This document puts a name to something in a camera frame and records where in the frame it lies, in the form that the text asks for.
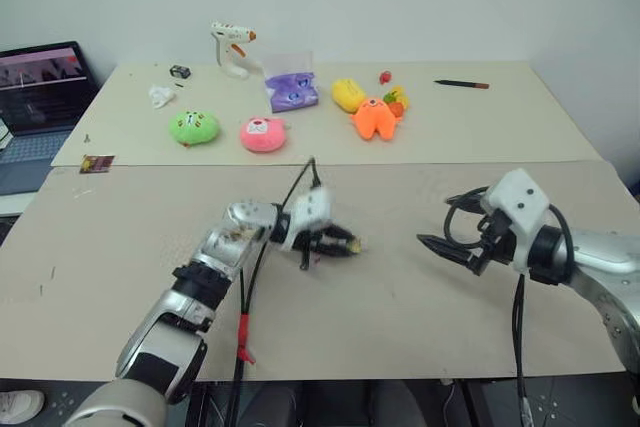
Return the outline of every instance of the electrical wire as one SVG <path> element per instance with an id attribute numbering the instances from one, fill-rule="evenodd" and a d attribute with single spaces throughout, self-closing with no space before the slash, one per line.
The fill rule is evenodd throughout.
<path id="1" fill-rule="evenodd" d="M 442 404 L 442 421 L 444 422 L 444 427 L 449 427 L 449 420 L 447 419 L 447 407 L 451 403 L 451 399 L 453 399 L 453 393 L 456 391 L 456 384 L 451 384 L 451 390 L 449 391 L 449 395 L 447 395 L 447 399 Z"/>
<path id="2" fill-rule="evenodd" d="M 549 211 L 556 217 L 560 230 L 564 237 L 565 247 L 567 250 L 567 258 L 565 262 L 565 271 L 570 274 L 575 265 L 575 254 L 573 250 L 573 237 L 569 224 L 562 212 L 555 206 L 549 205 Z M 525 280 L 524 274 L 520 274 L 516 292 L 513 296 L 513 309 L 511 311 L 511 332 L 513 336 L 513 350 L 516 358 L 516 385 L 518 390 L 518 399 L 520 407 L 520 425 L 528 427 L 533 425 L 529 401 L 527 400 L 527 389 L 524 382 L 524 373 L 522 368 L 522 335 L 524 330 L 524 299 L 525 299 Z"/>
<path id="3" fill-rule="evenodd" d="M 309 170 L 309 167 L 311 167 L 311 171 L 313 174 L 311 187 L 314 188 L 322 185 L 322 182 L 320 181 L 320 177 L 318 176 L 318 171 L 316 169 L 316 159 L 311 157 L 307 161 L 307 163 L 302 167 L 302 170 L 300 171 L 300 173 L 294 180 L 293 184 L 291 185 L 289 192 L 287 192 L 287 195 L 285 196 L 281 204 L 282 209 L 284 209 L 287 202 L 289 202 L 291 195 L 293 195 L 293 192 L 296 190 L 296 187 L 298 187 L 298 184 L 300 183 L 300 180 L 302 180 L 302 177 L 304 176 L 304 174 L 307 172 L 307 170 Z M 251 309 L 251 300 L 253 299 L 253 292 L 256 285 L 256 279 L 258 278 L 258 273 L 260 272 L 260 268 L 262 267 L 262 263 L 263 263 L 262 259 L 264 258 L 264 253 L 266 251 L 266 248 L 267 248 L 267 243 L 265 242 L 262 245 L 260 252 L 258 253 L 258 257 L 256 259 L 253 272 L 251 273 L 251 278 L 249 279 L 249 290 L 247 291 L 246 296 L 244 293 L 245 292 L 244 274 L 242 270 L 240 271 L 240 287 L 242 289 L 242 292 L 240 294 L 241 314 L 248 314 Z M 244 361 L 239 357 L 236 357 L 236 364 L 235 364 L 234 373 L 233 373 L 233 383 L 231 384 L 231 393 L 229 394 L 229 403 L 227 404 L 227 415 L 224 419 L 224 427 L 235 427 L 237 423 L 238 410 L 240 408 L 240 394 L 242 390 L 243 377 L 244 377 Z"/>
<path id="4" fill-rule="evenodd" d="M 571 236 L 571 229 L 569 229 L 569 224 L 567 223 L 567 219 L 564 218 L 562 212 L 553 204 L 549 205 L 549 210 L 558 220 L 560 224 L 560 230 L 562 231 L 562 236 L 564 237 L 564 243 L 567 249 L 567 261 L 566 268 L 567 272 L 571 272 L 573 270 L 573 266 L 575 265 L 575 253 L 573 249 L 573 237 Z"/>
<path id="5" fill-rule="evenodd" d="M 476 249 L 478 247 L 482 247 L 482 241 L 471 242 L 471 243 L 463 243 L 458 242 L 451 235 L 451 221 L 453 220 L 453 215 L 456 211 L 462 206 L 462 204 L 469 199 L 472 195 L 481 194 L 486 192 L 489 187 L 478 187 L 477 189 L 470 190 L 462 195 L 460 195 L 449 207 L 449 211 L 447 212 L 447 216 L 444 218 L 444 237 L 449 241 L 450 244 L 458 247 L 460 249 Z"/>
<path id="6" fill-rule="evenodd" d="M 513 350 L 516 357 L 516 384 L 519 399 L 524 399 L 527 396 L 522 369 L 522 330 L 524 317 L 525 280 L 526 277 L 524 276 L 524 274 L 520 274 L 520 278 L 518 279 L 518 286 L 516 287 L 516 292 L 513 296 L 513 309 L 511 311 L 511 331 L 513 335 Z"/>

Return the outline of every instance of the yellow plush toy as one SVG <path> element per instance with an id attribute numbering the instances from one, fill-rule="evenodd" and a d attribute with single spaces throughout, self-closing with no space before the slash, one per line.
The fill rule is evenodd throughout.
<path id="1" fill-rule="evenodd" d="M 345 112 L 355 113 L 367 97 L 353 79 L 339 79 L 331 86 L 331 98 Z"/>

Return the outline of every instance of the laptop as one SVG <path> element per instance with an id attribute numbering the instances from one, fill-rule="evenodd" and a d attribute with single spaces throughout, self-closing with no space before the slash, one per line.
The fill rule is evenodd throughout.
<path id="1" fill-rule="evenodd" d="M 97 93 L 76 42 L 0 52 L 0 118 L 13 136 L 0 153 L 0 195 L 40 188 Z"/>

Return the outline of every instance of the shoe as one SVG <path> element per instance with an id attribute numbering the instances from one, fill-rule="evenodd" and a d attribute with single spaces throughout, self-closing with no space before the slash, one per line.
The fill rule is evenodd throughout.
<path id="1" fill-rule="evenodd" d="M 43 405 L 44 394 L 37 390 L 0 392 L 0 425 L 16 425 L 31 420 Z"/>

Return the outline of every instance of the laptop keyboard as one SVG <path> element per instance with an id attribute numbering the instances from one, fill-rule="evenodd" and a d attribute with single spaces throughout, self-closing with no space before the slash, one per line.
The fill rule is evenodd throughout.
<path id="1" fill-rule="evenodd" d="M 70 132 L 14 137 L 0 155 L 0 165 L 30 160 L 53 159 Z"/>

